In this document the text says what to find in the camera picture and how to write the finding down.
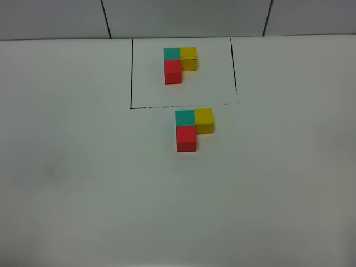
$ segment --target white surface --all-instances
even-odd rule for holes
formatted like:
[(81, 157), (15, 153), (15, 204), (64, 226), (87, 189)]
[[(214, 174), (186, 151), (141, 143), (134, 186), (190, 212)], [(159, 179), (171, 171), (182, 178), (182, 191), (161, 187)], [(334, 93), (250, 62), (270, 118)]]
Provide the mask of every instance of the white surface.
[(100, 0), (0, 1), (0, 40), (109, 38)]
[(355, 42), (234, 38), (190, 154), (129, 109), (131, 41), (0, 43), (3, 265), (354, 266)]
[[(132, 107), (237, 102), (229, 38), (136, 39), (133, 45)], [(165, 84), (166, 47), (197, 48), (198, 70), (184, 71), (180, 85)]]
[(113, 38), (261, 36), (270, 0), (104, 0)]
[(266, 29), (266, 36), (355, 33), (355, 0), (275, 0)]

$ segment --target white table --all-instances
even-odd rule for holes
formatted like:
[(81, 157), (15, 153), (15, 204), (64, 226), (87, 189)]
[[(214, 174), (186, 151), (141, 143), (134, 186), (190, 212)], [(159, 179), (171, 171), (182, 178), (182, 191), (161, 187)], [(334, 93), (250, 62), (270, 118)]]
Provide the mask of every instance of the white table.
[(1, 258), (352, 266), (356, 37), (232, 44), (237, 94), (206, 103), (215, 133), (178, 154), (174, 111), (194, 106), (130, 109), (149, 100), (131, 99), (131, 40), (0, 42)]

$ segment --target cube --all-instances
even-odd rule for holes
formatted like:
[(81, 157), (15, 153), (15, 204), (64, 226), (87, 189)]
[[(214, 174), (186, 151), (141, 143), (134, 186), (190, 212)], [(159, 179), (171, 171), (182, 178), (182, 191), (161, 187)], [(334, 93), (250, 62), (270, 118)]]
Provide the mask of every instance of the cube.
[(177, 110), (176, 126), (195, 126), (194, 110)]
[(196, 151), (196, 128), (195, 126), (177, 126), (177, 152)]
[(164, 60), (180, 60), (180, 48), (164, 48)]
[(196, 71), (198, 69), (198, 59), (196, 47), (182, 47), (180, 49), (183, 71)]
[(212, 108), (194, 109), (196, 134), (212, 134), (214, 132), (214, 114)]
[(165, 60), (165, 84), (182, 83), (182, 63), (180, 60)]

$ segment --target wooden block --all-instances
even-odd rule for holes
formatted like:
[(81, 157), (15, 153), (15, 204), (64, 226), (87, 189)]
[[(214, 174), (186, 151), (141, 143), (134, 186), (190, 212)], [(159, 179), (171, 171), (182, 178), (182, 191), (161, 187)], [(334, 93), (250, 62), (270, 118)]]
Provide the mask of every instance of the wooden block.
[(214, 132), (214, 114), (212, 108), (194, 109), (196, 134), (212, 134)]
[(182, 83), (182, 63), (180, 60), (165, 60), (165, 84)]
[(198, 69), (198, 59), (196, 47), (182, 47), (180, 49), (183, 71), (196, 71)]
[(176, 110), (176, 126), (195, 126), (194, 110)]
[(180, 48), (164, 48), (163, 58), (164, 60), (181, 60)]
[(196, 151), (196, 128), (195, 126), (177, 126), (177, 152)]

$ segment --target teal cube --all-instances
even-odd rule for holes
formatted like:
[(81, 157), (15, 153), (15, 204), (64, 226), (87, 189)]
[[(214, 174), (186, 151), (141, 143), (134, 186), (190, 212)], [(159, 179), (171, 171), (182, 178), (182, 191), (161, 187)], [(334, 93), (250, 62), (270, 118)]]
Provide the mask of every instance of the teal cube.
[(195, 125), (194, 110), (176, 111), (176, 126), (194, 126), (194, 125)]
[(180, 60), (180, 48), (164, 48), (164, 60)]

